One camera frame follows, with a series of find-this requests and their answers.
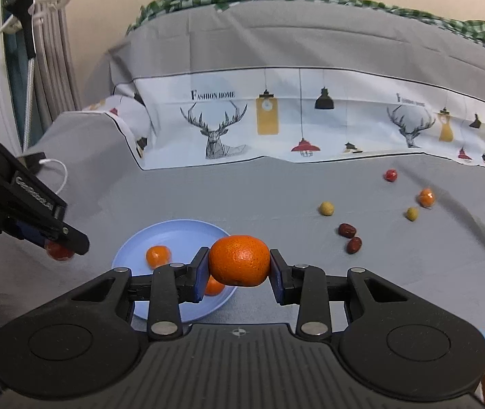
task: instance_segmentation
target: brown date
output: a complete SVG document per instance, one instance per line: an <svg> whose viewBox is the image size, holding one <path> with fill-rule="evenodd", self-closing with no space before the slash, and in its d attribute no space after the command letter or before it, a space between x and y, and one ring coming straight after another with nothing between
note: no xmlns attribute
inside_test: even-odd
<svg viewBox="0 0 485 409"><path fill-rule="evenodd" d="M356 235L356 228L348 223L341 223L338 232L343 237L353 238Z"/></svg>
<svg viewBox="0 0 485 409"><path fill-rule="evenodd" d="M347 253L355 254L362 247L362 239L360 237L354 237L347 244Z"/></svg>

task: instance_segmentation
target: small yellow fruit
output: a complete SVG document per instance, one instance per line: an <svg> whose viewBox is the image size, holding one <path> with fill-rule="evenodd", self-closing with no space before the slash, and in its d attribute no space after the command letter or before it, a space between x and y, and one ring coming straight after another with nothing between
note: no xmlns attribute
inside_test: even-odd
<svg viewBox="0 0 485 409"><path fill-rule="evenodd" d="M335 206L333 205L333 203L325 201L320 205L318 211L320 211L322 215L330 216L333 215L333 212L335 212Z"/></svg>
<svg viewBox="0 0 485 409"><path fill-rule="evenodd" d="M411 221L415 221L417 218L419 218L419 209L408 208L407 212L405 213L405 218L410 219Z"/></svg>

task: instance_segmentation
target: white wire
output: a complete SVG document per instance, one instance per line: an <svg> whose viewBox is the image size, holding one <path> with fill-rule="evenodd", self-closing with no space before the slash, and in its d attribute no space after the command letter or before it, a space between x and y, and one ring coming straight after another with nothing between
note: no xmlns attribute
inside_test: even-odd
<svg viewBox="0 0 485 409"><path fill-rule="evenodd" d="M69 170L66 168L66 165L61 160L57 160L55 158L44 158L40 160L38 163L40 163L41 165L44 165L46 163L58 163L64 169L64 180L62 181L61 187L59 187L55 192L55 194L58 195L59 192L64 189L64 187L66 186L66 181L68 181L69 179Z"/></svg>
<svg viewBox="0 0 485 409"><path fill-rule="evenodd" d="M22 136L22 151L26 152L30 144L30 123L32 120L32 94L34 91L34 58L29 60L29 71L26 78L25 129Z"/></svg>

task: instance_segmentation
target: blue plate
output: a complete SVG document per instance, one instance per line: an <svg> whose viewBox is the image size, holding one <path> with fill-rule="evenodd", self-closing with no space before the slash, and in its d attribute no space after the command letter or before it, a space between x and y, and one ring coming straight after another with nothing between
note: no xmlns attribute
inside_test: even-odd
<svg viewBox="0 0 485 409"><path fill-rule="evenodd" d="M211 247L221 237L228 235L217 226L195 219L163 221L142 229L125 241L111 266L130 268L133 275L149 275L153 269L146 262L146 251L151 246L167 246L172 252L173 263L190 264L201 247ZM180 304L182 322L194 321L212 313L229 300L235 289L234 286L225 286L218 295L205 296L200 303ZM150 302L136 302L134 314L147 319L149 304Z"/></svg>

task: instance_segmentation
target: green checkered fabric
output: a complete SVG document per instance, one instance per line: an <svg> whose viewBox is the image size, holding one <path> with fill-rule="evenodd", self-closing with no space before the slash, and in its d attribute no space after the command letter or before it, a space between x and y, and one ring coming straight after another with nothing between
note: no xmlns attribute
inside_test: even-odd
<svg viewBox="0 0 485 409"><path fill-rule="evenodd" d="M176 12L192 7L215 5L218 11L224 11L230 6L243 2L254 0L154 0L146 7L140 8L140 16L136 21L129 26L127 34L145 21L156 18L162 14ZM324 3L335 3L345 6L368 7L388 13L393 13L400 17L412 18L422 23L432 24L441 29L446 29L454 34L462 35L468 40L485 46L485 21L481 20L466 20L459 21L450 18L442 18L435 16L429 12L418 11L415 9L405 9L398 6L388 6L385 3L380 3L372 0L303 0L303 1L322 1Z"/></svg>

